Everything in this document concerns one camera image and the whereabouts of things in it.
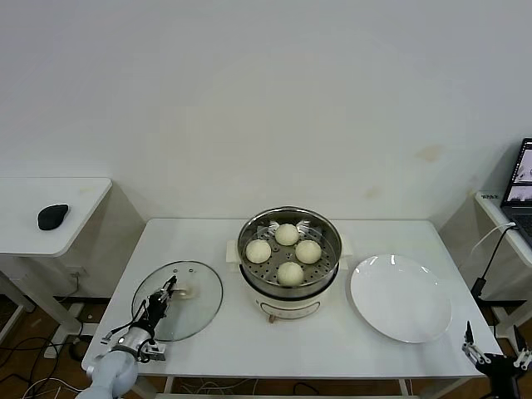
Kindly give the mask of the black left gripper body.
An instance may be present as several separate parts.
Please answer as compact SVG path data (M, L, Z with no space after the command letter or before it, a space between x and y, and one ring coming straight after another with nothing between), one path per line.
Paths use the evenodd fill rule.
M168 298L169 293L165 290L157 291L149 296L148 306L142 317L146 331L154 331L158 322L165 317Z

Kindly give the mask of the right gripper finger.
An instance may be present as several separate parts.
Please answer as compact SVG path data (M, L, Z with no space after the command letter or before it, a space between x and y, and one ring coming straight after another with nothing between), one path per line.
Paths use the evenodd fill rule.
M488 358L485 354L475 345L473 331L470 322L466 324L464 343L462 344L462 352L474 365L484 365L488 363Z
M513 326L513 330L515 334L515 343L518 350L517 358L514 361L514 367L521 370L528 370L531 364L531 350L529 349L525 338L515 325Z

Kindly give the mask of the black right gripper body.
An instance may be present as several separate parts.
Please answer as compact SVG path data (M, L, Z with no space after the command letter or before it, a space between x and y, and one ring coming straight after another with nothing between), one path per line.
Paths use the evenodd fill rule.
M490 391L483 398L520 399L522 369L514 362L514 357L493 353L486 353L485 360L477 362L477 370L490 380Z

